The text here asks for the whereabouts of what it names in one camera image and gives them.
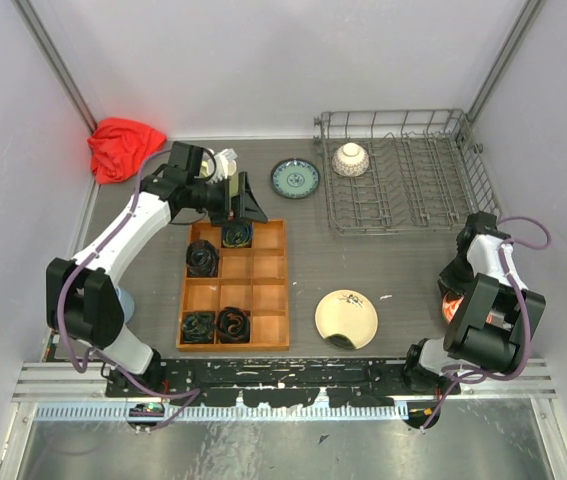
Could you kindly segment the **red orange patterned bowl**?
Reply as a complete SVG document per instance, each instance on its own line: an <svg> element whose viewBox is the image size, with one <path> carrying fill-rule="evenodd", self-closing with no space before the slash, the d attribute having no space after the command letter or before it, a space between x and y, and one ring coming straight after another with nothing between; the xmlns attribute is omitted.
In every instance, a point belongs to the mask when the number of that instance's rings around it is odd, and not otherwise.
<svg viewBox="0 0 567 480"><path fill-rule="evenodd" d="M442 298L441 312L442 312L442 317L446 321L447 324L451 323L451 321L452 321L454 315L456 314L458 308L460 307L463 299L464 299L463 296L457 296L456 294L453 294L452 292L448 292Z"/></svg>

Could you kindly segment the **blue yellow rolled tie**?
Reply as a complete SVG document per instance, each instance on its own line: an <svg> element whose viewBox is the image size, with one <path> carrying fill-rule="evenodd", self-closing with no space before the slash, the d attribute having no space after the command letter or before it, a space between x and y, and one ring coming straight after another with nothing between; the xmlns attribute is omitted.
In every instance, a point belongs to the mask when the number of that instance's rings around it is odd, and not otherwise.
<svg viewBox="0 0 567 480"><path fill-rule="evenodd" d="M252 244L253 228L250 223L237 222L222 228L224 248L249 248Z"/></svg>

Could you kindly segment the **yellow green ceramic mug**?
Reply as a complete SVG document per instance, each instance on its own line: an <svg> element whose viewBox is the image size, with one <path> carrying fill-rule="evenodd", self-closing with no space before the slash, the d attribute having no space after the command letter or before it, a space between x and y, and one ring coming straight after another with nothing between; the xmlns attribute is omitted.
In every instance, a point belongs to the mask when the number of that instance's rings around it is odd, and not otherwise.
<svg viewBox="0 0 567 480"><path fill-rule="evenodd" d="M216 166L213 165L211 157L208 154L203 155L203 160L200 168L200 176L206 178L212 176L208 184L218 183L220 180L229 180L230 197L238 194L239 180L238 180L238 167L234 159L228 160L222 155L216 155Z"/></svg>

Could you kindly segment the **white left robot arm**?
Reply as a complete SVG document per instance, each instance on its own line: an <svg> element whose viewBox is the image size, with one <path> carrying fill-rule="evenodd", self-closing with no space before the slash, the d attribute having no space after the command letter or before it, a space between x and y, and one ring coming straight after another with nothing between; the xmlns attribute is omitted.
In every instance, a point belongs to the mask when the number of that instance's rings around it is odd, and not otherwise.
<svg viewBox="0 0 567 480"><path fill-rule="evenodd" d="M156 170L138 172L129 202L91 244L46 269L46 321L75 370L85 372L97 356L141 396L158 395L165 373L159 352L124 320L117 287L131 262L184 209L207 214L215 226L268 220L233 149L175 141L164 153Z"/></svg>

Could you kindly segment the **white purple patterned bowl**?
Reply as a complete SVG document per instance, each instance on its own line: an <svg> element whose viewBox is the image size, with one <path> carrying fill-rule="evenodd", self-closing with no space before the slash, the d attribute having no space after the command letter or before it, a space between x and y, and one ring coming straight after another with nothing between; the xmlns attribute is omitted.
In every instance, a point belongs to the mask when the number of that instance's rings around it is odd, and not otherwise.
<svg viewBox="0 0 567 480"><path fill-rule="evenodd" d="M367 151L354 142L340 146L332 158L332 168L343 177L359 177L369 168L370 160Z"/></svg>

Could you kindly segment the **blue green patterned plate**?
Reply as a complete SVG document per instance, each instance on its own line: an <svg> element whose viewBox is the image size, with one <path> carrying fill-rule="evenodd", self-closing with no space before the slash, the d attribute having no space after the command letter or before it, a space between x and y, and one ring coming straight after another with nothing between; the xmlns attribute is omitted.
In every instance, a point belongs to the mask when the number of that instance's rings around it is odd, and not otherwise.
<svg viewBox="0 0 567 480"><path fill-rule="evenodd" d="M287 199L303 199L315 193L320 184L320 173L310 161L290 158L278 162L270 174L275 193Z"/></svg>

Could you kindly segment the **dark brown rolled tie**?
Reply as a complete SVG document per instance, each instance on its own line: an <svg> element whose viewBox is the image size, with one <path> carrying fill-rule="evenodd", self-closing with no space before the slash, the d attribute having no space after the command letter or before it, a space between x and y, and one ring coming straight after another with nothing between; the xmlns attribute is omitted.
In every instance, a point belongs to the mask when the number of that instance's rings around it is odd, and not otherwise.
<svg viewBox="0 0 567 480"><path fill-rule="evenodd" d="M186 267L190 277L212 278L218 274L219 252L208 240L198 239L186 250Z"/></svg>

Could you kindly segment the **orange wooden compartment tray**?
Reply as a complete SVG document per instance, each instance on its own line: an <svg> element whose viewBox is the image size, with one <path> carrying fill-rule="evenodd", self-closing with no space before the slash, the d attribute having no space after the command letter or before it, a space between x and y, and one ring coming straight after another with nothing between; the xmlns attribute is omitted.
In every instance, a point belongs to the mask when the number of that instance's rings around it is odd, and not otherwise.
<svg viewBox="0 0 567 480"><path fill-rule="evenodd" d="M219 252L217 274L183 278L176 347L187 353L276 352L290 347L289 275L286 222L271 219L253 225L252 243L245 248L223 244L222 229L208 222L190 227L188 241L205 240ZM207 342L184 340L183 321L200 312L214 315L236 307L248 317L247 339L232 342L212 327Z"/></svg>

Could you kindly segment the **red crumpled cloth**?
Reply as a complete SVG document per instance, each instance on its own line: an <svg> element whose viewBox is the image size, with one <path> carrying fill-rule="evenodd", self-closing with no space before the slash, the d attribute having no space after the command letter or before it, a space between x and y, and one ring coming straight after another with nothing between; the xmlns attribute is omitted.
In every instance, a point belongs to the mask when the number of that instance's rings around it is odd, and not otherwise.
<svg viewBox="0 0 567 480"><path fill-rule="evenodd" d="M124 182L139 171L142 162L158 152L167 136L133 120L110 117L100 121L87 139L90 170L99 185Z"/></svg>

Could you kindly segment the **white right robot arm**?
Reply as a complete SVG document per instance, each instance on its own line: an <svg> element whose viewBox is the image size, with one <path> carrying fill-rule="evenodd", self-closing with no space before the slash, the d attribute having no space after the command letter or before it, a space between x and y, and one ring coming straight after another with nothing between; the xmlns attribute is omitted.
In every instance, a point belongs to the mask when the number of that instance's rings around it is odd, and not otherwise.
<svg viewBox="0 0 567 480"><path fill-rule="evenodd" d="M456 256L440 272L444 303L458 302L443 337L410 346L401 379L412 393L443 391L452 375L512 378L531 353L531 339L546 307L530 290L512 258L515 239L498 229L493 214L467 217L456 237Z"/></svg>

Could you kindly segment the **cream plate with flower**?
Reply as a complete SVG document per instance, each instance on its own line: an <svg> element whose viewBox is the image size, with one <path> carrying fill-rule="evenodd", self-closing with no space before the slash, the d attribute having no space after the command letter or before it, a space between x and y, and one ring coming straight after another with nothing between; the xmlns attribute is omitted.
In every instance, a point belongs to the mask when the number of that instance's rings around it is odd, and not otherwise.
<svg viewBox="0 0 567 480"><path fill-rule="evenodd" d="M326 294L315 310L315 326L330 345L344 350L367 346L377 333L378 314L363 294L335 290Z"/></svg>

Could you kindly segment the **black orange rolled tie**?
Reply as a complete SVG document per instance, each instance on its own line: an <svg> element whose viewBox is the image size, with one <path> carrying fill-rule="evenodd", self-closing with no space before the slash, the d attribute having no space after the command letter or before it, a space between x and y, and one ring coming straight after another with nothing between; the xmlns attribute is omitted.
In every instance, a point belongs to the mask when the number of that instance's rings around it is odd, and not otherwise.
<svg viewBox="0 0 567 480"><path fill-rule="evenodd" d="M248 312L238 307L225 307L216 318L218 341L222 344L248 343L251 324Z"/></svg>

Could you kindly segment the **light blue ceramic mug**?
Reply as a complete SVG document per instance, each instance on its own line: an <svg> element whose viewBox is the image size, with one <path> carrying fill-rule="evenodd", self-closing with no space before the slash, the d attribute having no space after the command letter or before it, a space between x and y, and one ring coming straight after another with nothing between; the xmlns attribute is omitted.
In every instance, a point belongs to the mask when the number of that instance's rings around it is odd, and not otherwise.
<svg viewBox="0 0 567 480"><path fill-rule="evenodd" d="M134 315L135 301L131 294L120 286L116 288L116 294L123 312L123 321L127 324Z"/></svg>

